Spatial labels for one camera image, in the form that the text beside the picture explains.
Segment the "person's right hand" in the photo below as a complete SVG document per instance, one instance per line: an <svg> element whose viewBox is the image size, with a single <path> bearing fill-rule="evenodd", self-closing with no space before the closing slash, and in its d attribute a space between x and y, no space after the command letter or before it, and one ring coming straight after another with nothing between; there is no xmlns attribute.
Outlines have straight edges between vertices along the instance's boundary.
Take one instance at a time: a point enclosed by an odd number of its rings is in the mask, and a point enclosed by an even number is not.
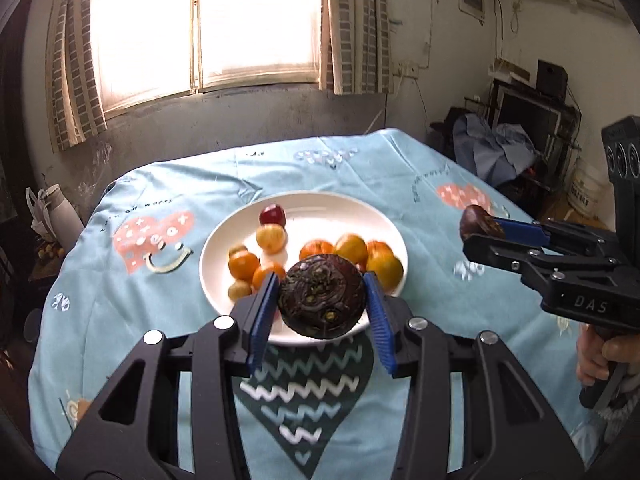
<svg viewBox="0 0 640 480"><path fill-rule="evenodd" d="M625 391L634 390L639 385L639 335L617 336L603 340L593 326L582 324L576 342L576 376L586 387L593 386L597 380L608 379L608 364L624 363L628 365L628 380L623 386Z"/></svg>

